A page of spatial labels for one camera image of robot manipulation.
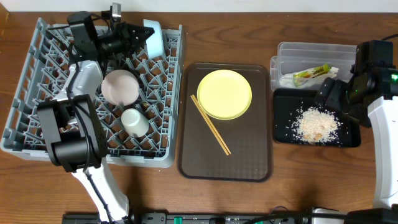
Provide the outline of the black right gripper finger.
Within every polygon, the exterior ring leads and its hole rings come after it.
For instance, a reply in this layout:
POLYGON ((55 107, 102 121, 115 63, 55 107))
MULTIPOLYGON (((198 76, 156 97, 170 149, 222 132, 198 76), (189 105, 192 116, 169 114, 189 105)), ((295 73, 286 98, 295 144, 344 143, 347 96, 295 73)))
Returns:
POLYGON ((346 94, 348 91, 348 83, 342 80, 328 79, 330 91, 328 94, 328 108, 338 113, 348 112, 348 103, 346 94))
POLYGON ((323 83, 320 86, 320 89, 317 91, 315 95, 314 102, 317 106, 325 106, 326 100, 335 84, 335 80, 332 78, 324 79, 323 83))

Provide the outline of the pink bowl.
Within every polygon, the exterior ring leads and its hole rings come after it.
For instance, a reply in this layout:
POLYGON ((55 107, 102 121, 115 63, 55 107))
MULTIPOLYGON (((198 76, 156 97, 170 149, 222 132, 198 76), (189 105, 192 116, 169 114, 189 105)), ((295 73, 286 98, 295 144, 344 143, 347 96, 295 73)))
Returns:
POLYGON ((114 70, 108 73, 101 83, 101 92, 112 105, 131 105, 139 97, 139 82, 127 70, 114 70))

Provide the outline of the white napkin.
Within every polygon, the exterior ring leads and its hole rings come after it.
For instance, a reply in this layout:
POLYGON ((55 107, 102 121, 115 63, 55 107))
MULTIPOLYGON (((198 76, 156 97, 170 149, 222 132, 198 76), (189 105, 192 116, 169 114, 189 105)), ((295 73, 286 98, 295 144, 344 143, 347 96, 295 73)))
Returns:
POLYGON ((279 86, 283 88, 309 88, 311 86, 314 86, 316 81, 322 82, 325 78, 335 78, 338 71, 339 68, 332 67, 328 73, 314 77, 310 81, 298 80, 297 78, 293 78, 295 73, 288 73, 279 78, 279 86))

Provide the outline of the yellow round plate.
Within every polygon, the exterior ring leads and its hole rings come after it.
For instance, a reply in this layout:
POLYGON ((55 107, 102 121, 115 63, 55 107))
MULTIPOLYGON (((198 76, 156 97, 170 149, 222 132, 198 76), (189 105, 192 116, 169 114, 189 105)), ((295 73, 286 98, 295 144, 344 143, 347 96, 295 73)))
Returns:
POLYGON ((231 120, 243 115, 250 107, 252 88, 238 72, 215 70, 201 79, 196 98, 208 116, 231 120))

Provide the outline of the green orange snack wrapper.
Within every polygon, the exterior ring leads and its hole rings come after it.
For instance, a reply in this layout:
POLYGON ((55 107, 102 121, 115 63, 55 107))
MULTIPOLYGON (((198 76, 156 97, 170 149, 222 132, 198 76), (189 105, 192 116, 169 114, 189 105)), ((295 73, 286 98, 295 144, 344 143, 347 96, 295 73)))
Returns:
POLYGON ((315 78, 320 75, 324 75, 331 70, 331 67, 328 64, 324 64, 320 67, 309 68, 308 70, 298 72, 293 74, 293 83, 296 87, 303 85, 304 81, 301 81, 301 78, 315 78))

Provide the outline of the white cup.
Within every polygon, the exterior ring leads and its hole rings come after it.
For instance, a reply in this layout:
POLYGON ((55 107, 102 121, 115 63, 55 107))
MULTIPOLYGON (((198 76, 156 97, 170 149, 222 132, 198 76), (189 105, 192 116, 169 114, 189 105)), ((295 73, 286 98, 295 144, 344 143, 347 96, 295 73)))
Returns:
POLYGON ((124 129, 134 138, 143 137, 149 130, 149 120, 137 109, 128 109, 121 115, 124 129))

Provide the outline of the light blue bowl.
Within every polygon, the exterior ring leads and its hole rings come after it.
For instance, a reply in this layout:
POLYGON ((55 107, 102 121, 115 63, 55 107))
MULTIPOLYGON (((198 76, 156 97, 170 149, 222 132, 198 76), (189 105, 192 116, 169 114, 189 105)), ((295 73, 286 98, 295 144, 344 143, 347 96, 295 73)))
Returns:
POLYGON ((157 21, 151 21, 144 19, 144 26, 154 29, 154 33, 146 40, 147 55, 150 59, 163 56, 165 53, 164 49, 164 38, 162 35, 162 29, 160 23, 157 21))

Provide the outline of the leftover rice food waste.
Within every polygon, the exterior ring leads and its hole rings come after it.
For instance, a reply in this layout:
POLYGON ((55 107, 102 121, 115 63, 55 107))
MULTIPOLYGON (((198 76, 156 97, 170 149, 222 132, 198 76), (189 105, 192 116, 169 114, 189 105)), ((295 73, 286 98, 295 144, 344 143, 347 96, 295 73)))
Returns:
POLYGON ((334 112, 309 107, 297 110, 298 116, 290 125, 294 140, 309 144, 327 144, 338 139, 340 120, 334 112))

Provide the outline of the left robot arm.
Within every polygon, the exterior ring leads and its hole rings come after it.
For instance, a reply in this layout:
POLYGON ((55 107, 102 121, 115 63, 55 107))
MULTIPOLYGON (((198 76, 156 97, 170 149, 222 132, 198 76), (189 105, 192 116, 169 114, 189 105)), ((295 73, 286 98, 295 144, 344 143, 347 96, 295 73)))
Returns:
POLYGON ((107 163, 108 143, 93 99, 106 76, 109 60, 146 46, 147 56, 165 54, 158 22, 143 26, 121 20, 121 5, 97 15, 80 11, 67 17, 73 43, 65 47, 68 78, 52 99, 37 106, 37 116, 50 161, 77 178, 99 211, 100 223, 132 223, 129 199, 121 192, 107 163))

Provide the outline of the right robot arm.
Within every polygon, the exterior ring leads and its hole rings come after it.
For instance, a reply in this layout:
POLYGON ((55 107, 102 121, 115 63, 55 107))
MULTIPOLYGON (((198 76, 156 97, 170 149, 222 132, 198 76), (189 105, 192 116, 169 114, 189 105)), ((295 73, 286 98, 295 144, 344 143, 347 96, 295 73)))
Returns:
POLYGON ((373 208, 346 215, 321 213, 313 219, 343 223, 397 223, 397 69, 393 43, 370 40, 356 48, 349 82, 326 78, 315 104, 372 128, 376 161, 373 208))

